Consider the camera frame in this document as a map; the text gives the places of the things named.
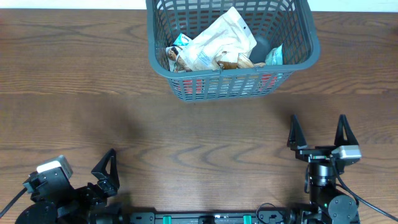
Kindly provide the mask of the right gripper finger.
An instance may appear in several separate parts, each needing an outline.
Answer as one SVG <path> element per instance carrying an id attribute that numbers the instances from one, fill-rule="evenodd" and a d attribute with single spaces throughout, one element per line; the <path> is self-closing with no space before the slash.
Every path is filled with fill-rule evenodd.
<path id="1" fill-rule="evenodd" d="M 308 144 L 306 142 L 299 120 L 297 116 L 293 114 L 290 117 L 290 131 L 287 140 L 287 147 L 289 147 L 293 151 L 297 151 L 305 149 L 307 148 L 307 146 Z"/>
<path id="2" fill-rule="evenodd" d="M 339 116 L 334 145 L 338 147 L 359 145 L 359 142 L 349 126 L 349 122 L 345 114 L 341 114 Z"/>

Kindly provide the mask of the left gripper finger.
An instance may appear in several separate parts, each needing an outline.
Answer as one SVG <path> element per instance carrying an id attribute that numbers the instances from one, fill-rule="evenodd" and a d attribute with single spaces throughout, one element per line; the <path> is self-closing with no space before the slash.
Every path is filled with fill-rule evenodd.
<path id="1" fill-rule="evenodd" d="M 49 170 L 46 174 L 46 179 L 51 184 L 67 183 L 67 177 L 61 169 Z"/>
<path id="2" fill-rule="evenodd" d="M 98 179 L 97 185 L 106 197 L 115 196 L 120 188 L 116 164 L 116 151 L 110 149 L 94 166 L 91 173 Z"/>

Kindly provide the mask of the teal wet wipes packet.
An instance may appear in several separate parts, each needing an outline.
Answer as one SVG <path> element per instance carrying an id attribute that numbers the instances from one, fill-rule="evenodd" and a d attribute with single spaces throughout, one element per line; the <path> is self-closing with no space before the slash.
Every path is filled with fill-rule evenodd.
<path id="1" fill-rule="evenodd" d="M 266 65 L 282 65 L 283 64 L 283 53 L 282 47 L 280 46 L 273 48 L 266 56 L 265 64 Z"/>

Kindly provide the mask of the beige paper pouch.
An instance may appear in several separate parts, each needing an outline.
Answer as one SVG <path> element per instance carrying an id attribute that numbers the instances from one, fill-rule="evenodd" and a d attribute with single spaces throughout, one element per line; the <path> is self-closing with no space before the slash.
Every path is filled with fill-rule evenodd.
<path id="1" fill-rule="evenodd" d="M 184 46 L 171 46 L 165 50 L 166 56 L 169 61 L 169 69 L 171 72 L 191 72 L 192 69 L 185 63 L 179 53 L 184 49 Z"/>
<path id="2" fill-rule="evenodd" d="M 236 69 L 239 56 L 249 57 L 256 45 L 249 26 L 231 7 L 182 48 L 177 63 L 188 72 Z"/>
<path id="3" fill-rule="evenodd" d="M 264 62 L 253 63 L 244 54 L 236 54 L 234 52 L 223 51 L 215 58 L 216 63 L 222 70 L 232 70 L 237 68 L 254 68 L 264 67 Z"/>

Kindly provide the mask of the orange spaghetti pasta packet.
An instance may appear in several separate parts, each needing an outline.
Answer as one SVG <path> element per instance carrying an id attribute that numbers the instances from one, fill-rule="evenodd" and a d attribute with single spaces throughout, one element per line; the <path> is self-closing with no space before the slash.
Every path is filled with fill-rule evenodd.
<path id="1" fill-rule="evenodd" d="M 263 90 L 273 88 L 275 84 L 282 79 L 281 74 L 271 75 L 250 75 L 238 77 L 224 77 L 224 78 L 209 78 L 197 79 L 196 84 L 192 80 L 183 80 L 183 89 L 186 94 L 193 93 L 204 95 L 219 94 L 221 96 L 237 96 L 258 94 Z"/>

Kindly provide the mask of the colourful Kleenex tissue multipack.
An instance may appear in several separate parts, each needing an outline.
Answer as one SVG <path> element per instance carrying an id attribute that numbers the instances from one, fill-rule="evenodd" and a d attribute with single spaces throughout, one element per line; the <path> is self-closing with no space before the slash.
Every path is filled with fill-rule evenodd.
<path id="1" fill-rule="evenodd" d="M 192 41 L 191 38 L 189 38 L 187 35 L 180 33 L 178 37 L 174 40 L 173 45 L 174 46 L 186 46 Z"/>

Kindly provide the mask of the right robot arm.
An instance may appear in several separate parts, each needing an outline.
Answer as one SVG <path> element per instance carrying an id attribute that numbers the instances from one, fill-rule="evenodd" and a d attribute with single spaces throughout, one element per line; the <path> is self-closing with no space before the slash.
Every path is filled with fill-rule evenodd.
<path id="1" fill-rule="evenodd" d="M 340 115 L 332 146 L 310 149 L 296 115 L 290 117 L 287 147 L 295 158 L 308 163 L 305 193 L 309 204 L 298 204 L 285 215 L 286 223 L 359 223 L 357 199 L 337 189 L 336 182 L 350 166 L 362 158 L 359 143 L 345 115 Z"/>

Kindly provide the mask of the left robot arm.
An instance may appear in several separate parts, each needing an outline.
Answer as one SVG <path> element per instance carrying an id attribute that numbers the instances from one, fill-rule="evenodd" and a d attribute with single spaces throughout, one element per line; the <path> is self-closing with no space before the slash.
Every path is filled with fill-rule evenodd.
<path id="1" fill-rule="evenodd" d="M 23 183 L 33 204 L 16 223 L 128 223 L 121 204 L 108 205 L 108 199 L 120 188 L 116 151 L 110 149 L 92 169 L 98 181 L 80 188 L 72 187 L 73 174 L 65 156 L 60 155 L 39 165 Z"/>

